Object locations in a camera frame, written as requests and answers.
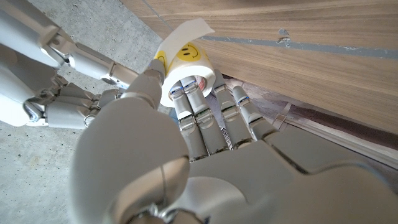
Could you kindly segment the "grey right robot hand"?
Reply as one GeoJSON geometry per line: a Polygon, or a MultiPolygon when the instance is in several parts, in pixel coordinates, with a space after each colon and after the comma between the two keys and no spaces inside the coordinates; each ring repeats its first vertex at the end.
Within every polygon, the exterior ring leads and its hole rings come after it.
{"type": "Polygon", "coordinates": [[[85,129],[138,74],[74,42],[28,1],[1,1],[1,121],[85,129]],[[57,74],[62,66],[111,85],[95,95],[57,74]]]}

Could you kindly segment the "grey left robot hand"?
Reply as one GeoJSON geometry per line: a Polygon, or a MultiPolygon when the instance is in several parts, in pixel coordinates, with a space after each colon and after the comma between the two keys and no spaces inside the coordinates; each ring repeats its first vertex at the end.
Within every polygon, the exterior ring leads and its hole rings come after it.
{"type": "Polygon", "coordinates": [[[164,64],[151,61],[76,145],[72,223],[396,223],[397,195],[355,153],[300,129],[195,162],[158,111],[164,64]]]}

